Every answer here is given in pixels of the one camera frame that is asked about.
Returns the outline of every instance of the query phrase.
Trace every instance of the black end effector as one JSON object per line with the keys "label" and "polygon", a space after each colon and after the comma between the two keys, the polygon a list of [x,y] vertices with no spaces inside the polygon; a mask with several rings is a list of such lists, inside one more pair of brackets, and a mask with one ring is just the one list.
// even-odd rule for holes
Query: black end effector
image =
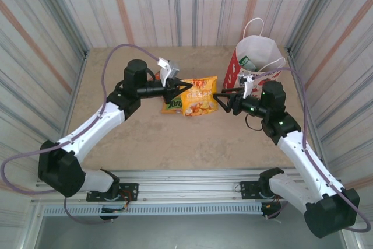
{"label": "black end effector", "polygon": [[[227,113],[233,110],[233,114],[238,115],[243,111],[251,116],[262,118],[263,131],[271,137],[275,145],[289,132],[301,131],[295,119],[285,112],[286,94],[280,82],[264,83],[260,99],[252,96],[244,99],[243,88],[224,89],[221,92],[221,94],[214,94],[214,99]],[[228,98],[228,102],[224,103],[219,97]]]}
{"label": "black end effector", "polygon": [[[147,74],[150,74],[153,80],[147,80]],[[118,105],[120,110],[124,110],[127,119],[140,107],[141,99],[163,97],[164,102],[169,104],[173,98],[192,86],[190,83],[173,78],[167,79],[164,87],[161,80],[155,79],[154,73],[147,67],[145,61],[133,59],[124,69],[123,81],[120,81],[115,90],[109,94],[107,102],[112,102]]]}
{"label": "black end effector", "polygon": [[[56,145],[47,140],[40,149]],[[74,152],[67,152],[60,148],[39,155],[38,177],[65,197],[71,197],[82,187],[86,173],[80,167]]]}

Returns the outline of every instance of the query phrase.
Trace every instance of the bag handle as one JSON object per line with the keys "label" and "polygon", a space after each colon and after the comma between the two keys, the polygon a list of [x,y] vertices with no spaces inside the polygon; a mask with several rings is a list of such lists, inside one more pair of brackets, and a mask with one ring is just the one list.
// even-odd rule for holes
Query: bag handle
{"label": "bag handle", "polygon": [[264,21],[263,21],[261,18],[256,17],[256,18],[250,20],[250,21],[246,24],[245,29],[244,29],[244,35],[243,35],[242,39],[245,38],[245,32],[246,32],[246,28],[247,28],[247,26],[248,26],[252,21],[254,21],[254,20],[261,20],[261,21],[262,21],[262,23],[263,23],[263,25],[262,25],[262,30],[261,30],[261,33],[259,34],[259,36],[262,36],[262,32],[263,32],[263,28],[264,28]]}
{"label": "bag handle", "polygon": [[284,62],[286,63],[286,59],[285,59],[284,57],[281,57],[281,58],[279,58],[279,59],[277,59],[277,60],[275,60],[275,61],[272,61],[272,62],[266,64],[266,65],[263,66],[260,70],[258,70],[258,72],[261,72],[261,71],[262,71],[263,69],[265,69],[267,66],[269,66],[269,65],[271,65],[271,64],[274,64],[275,62],[279,61],[280,59],[283,59]]}

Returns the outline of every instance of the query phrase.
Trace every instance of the wire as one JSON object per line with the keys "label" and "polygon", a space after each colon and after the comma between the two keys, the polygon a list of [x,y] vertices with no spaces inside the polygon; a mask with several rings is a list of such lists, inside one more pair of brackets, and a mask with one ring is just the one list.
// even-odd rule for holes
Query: wire
{"label": "wire", "polygon": [[[281,70],[287,70],[287,71],[291,71],[292,73],[295,74],[295,76],[298,78],[299,80],[299,83],[301,84],[301,88],[302,88],[302,95],[303,95],[303,114],[304,114],[304,128],[303,128],[303,138],[302,138],[302,145],[303,145],[303,150],[308,158],[308,160],[311,162],[311,164],[313,165],[313,167],[317,170],[317,172],[320,174],[320,176],[327,182],[327,184],[334,190],[334,192],[337,193],[337,195],[339,195],[341,197],[341,199],[343,199],[348,205],[349,207],[351,207],[362,219],[363,221],[367,224],[367,227],[365,229],[354,229],[354,228],[350,228],[350,227],[347,227],[345,228],[346,230],[349,230],[351,232],[356,232],[356,233],[366,233],[368,231],[371,230],[372,226],[371,226],[371,223],[370,221],[368,220],[367,217],[365,217],[365,215],[348,199],[346,198],[346,196],[344,194],[341,193],[340,190],[338,190],[332,182],[330,182],[329,178],[322,172],[322,170],[318,167],[318,165],[315,163],[315,161],[313,160],[313,158],[311,157],[309,151],[307,151],[307,113],[309,114],[309,109],[308,109],[308,103],[307,103],[307,97],[306,97],[306,94],[305,94],[305,86],[304,86],[304,82],[300,76],[300,74],[289,68],[289,67],[279,67],[279,68],[276,68],[274,70],[271,70],[271,71],[267,71],[263,74],[260,74],[256,77],[254,77],[254,79],[259,79],[265,75],[269,75],[269,74],[272,74],[272,73],[275,73],[277,71],[281,71]],[[284,204],[281,209],[279,211],[277,211],[275,214],[279,213],[282,209],[284,209],[286,207],[287,204]]]}
{"label": "wire", "polygon": [[66,201],[67,201],[67,197],[65,197],[64,199],[64,210],[65,210],[65,213],[70,217],[70,219],[72,219],[74,222],[76,223],[80,223],[80,224],[84,224],[84,225],[100,225],[100,224],[105,224],[105,223],[108,223],[108,222],[112,222],[112,220],[105,220],[105,221],[100,221],[100,222],[93,222],[93,221],[83,221],[83,220],[80,220],[78,219],[77,217],[74,217],[70,214],[70,212],[68,211],[68,207],[66,206]]}
{"label": "wire", "polygon": [[274,214],[271,214],[271,215],[266,216],[266,218],[269,219],[269,218],[272,218],[272,217],[276,216],[276,215],[279,214],[282,210],[284,210],[284,208],[285,208],[288,204],[289,204],[289,201],[286,201],[286,202],[284,203],[284,205],[283,205],[279,210],[277,210]]}
{"label": "wire", "polygon": [[269,66],[269,65],[272,65],[272,64],[274,64],[274,63],[276,63],[277,61],[279,61],[280,59],[283,59],[284,60],[284,62],[286,63],[286,59],[284,58],[284,57],[282,57],[282,58],[279,58],[279,59],[277,59],[277,60],[275,60],[275,61],[272,61],[272,62],[270,62],[270,63],[268,63],[268,64],[266,64],[265,66],[263,66],[260,70],[258,70],[258,72],[261,72],[263,69],[265,69],[267,66]]}
{"label": "wire", "polygon": [[238,187],[238,186],[240,186],[240,184],[238,184],[237,186],[235,186],[234,191],[240,194],[240,193],[242,193],[242,190],[237,191],[237,187]]}
{"label": "wire", "polygon": [[127,199],[126,199],[126,197],[125,197],[124,194],[122,194],[121,192],[120,192],[120,194],[121,194],[121,196],[123,197],[123,199],[124,199],[124,201],[125,201],[125,207],[126,207],[127,210],[128,210],[128,204],[129,204],[129,202],[127,201]]}
{"label": "wire", "polygon": [[264,28],[264,22],[263,22],[263,20],[262,20],[261,18],[256,17],[256,18],[250,20],[250,21],[246,24],[246,26],[245,26],[245,28],[244,28],[244,35],[242,36],[242,39],[245,39],[246,28],[247,28],[248,25],[249,25],[251,22],[253,22],[254,20],[261,20],[261,21],[262,21],[262,30],[261,30],[261,32],[259,33],[259,36],[262,36],[262,32],[263,32],[263,28]]}
{"label": "wire", "polygon": [[130,203],[130,202],[132,201],[132,195],[131,195],[131,192],[128,191],[128,190],[123,190],[123,189],[121,189],[121,191],[122,191],[122,192],[126,192],[126,193],[128,194],[128,198],[129,198],[129,202],[128,202],[128,203]]}
{"label": "wire", "polygon": [[113,48],[111,50],[111,52],[109,53],[109,55],[107,56],[106,58],[106,61],[105,61],[105,64],[104,64],[104,67],[103,67],[103,71],[102,71],[102,74],[101,74],[101,87],[103,89],[103,105],[101,107],[101,110],[98,114],[98,116],[85,128],[83,129],[81,132],[79,132],[77,135],[75,135],[73,138],[71,138],[71,141],[66,141],[64,143],[60,143],[59,145],[57,146],[53,146],[51,148],[47,148],[47,149],[43,149],[43,150],[37,150],[37,151],[32,151],[32,152],[27,152],[27,153],[21,153],[21,154],[18,154],[18,155],[14,155],[14,156],[11,156],[7,159],[5,159],[1,166],[0,166],[0,175],[1,175],[1,178],[3,179],[5,185],[16,191],[16,192],[19,192],[21,194],[25,194],[25,195],[40,195],[40,194],[49,194],[51,192],[55,192],[56,190],[46,190],[46,191],[38,191],[38,192],[35,192],[35,191],[28,191],[28,190],[23,190],[23,189],[20,189],[18,188],[17,186],[15,186],[14,184],[12,184],[8,178],[6,177],[6,174],[5,174],[5,166],[7,165],[7,163],[13,161],[13,160],[16,160],[16,159],[21,159],[21,158],[24,158],[24,157],[29,157],[29,156],[32,156],[32,155],[39,155],[41,153],[48,153],[48,152],[52,152],[54,150],[57,150],[59,148],[62,148],[68,144],[70,144],[71,142],[73,142],[74,140],[78,139],[79,137],[81,137],[83,134],[85,134],[88,130],[91,129],[91,127],[93,127],[95,125],[95,123],[98,122],[98,120],[100,119],[100,117],[102,116],[103,112],[105,111],[105,107],[106,107],[106,98],[107,98],[107,92],[106,92],[106,87],[105,87],[105,82],[104,82],[104,79],[105,79],[105,73],[106,73],[106,68],[107,68],[107,65],[109,63],[109,60],[111,58],[111,56],[113,55],[113,53],[119,49],[119,48],[122,48],[122,47],[132,47],[132,48],[135,48],[135,49],[138,49],[140,50],[141,52],[147,54],[148,56],[150,56],[151,58],[155,59],[156,61],[158,61],[158,58],[151,54],[150,52],[146,51],[145,49],[139,47],[139,46],[136,46],[136,45],[133,45],[133,44],[121,44],[121,45],[118,45],[116,46],[115,48]]}
{"label": "wire", "polygon": [[150,77],[152,77],[153,81],[157,80],[156,76],[154,75],[153,71],[151,71],[149,68],[146,68],[146,73],[148,73],[150,75]]}
{"label": "wire", "polygon": [[249,114],[247,114],[246,117],[245,117],[245,122],[246,122],[246,125],[247,125],[247,127],[248,127],[249,129],[252,129],[253,131],[262,131],[262,130],[263,130],[263,126],[262,126],[261,129],[255,129],[255,128],[250,127],[250,125],[249,125],[249,123],[248,123],[248,121],[247,121],[247,117],[249,117]]}
{"label": "wire", "polygon": [[123,85],[123,82],[124,82],[124,80],[118,82],[118,83],[115,85],[114,89],[115,89],[115,90],[118,90],[118,89]]}

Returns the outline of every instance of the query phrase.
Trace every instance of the yellow chip bag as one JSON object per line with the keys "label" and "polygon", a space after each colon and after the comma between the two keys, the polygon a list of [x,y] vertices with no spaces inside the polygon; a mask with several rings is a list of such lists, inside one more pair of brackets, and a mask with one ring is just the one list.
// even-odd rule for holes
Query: yellow chip bag
{"label": "yellow chip bag", "polygon": [[[156,77],[156,80],[160,79],[160,72],[154,74]],[[177,97],[174,97],[169,104],[163,103],[161,113],[181,113],[181,98],[180,95]]]}
{"label": "yellow chip bag", "polygon": [[183,80],[193,86],[180,95],[182,115],[200,116],[217,110],[217,102],[213,98],[216,93],[216,80],[216,76]]}

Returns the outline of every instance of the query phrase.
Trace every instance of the metal frame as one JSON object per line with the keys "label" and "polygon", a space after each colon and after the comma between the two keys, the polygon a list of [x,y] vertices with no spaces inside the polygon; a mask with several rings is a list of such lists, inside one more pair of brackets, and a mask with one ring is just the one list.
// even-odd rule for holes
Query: metal frame
{"label": "metal frame", "polygon": [[80,67],[80,71],[79,71],[76,83],[74,85],[74,90],[73,90],[72,95],[71,95],[70,107],[67,111],[66,118],[65,118],[65,123],[64,123],[64,126],[62,127],[62,130],[61,130],[61,133],[60,133],[58,139],[64,137],[68,133],[69,124],[70,124],[70,121],[71,121],[71,118],[72,118],[72,113],[73,113],[74,106],[75,106],[75,103],[76,103],[76,98],[78,97],[80,84],[82,83],[84,70],[86,69],[86,65],[87,65],[87,61],[88,61],[88,55],[89,55],[89,51],[87,52],[87,54],[82,59],[82,66]]}
{"label": "metal frame", "polygon": [[[131,202],[129,212],[116,215],[197,215],[246,214],[261,215],[261,202],[271,199],[242,200],[235,191],[240,181],[254,181],[266,169],[222,170],[133,170],[113,171],[122,182],[139,183],[138,201]],[[294,168],[284,168],[295,182],[304,183]],[[50,187],[39,181],[36,191]],[[34,248],[43,217],[65,216],[63,196],[59,193],[35,196],[31,200],[29,228],[19,248]],[[117,208],[117,202],[87,202],[86,192],[67,200],[74,216],[105,216],[102,206]]]}

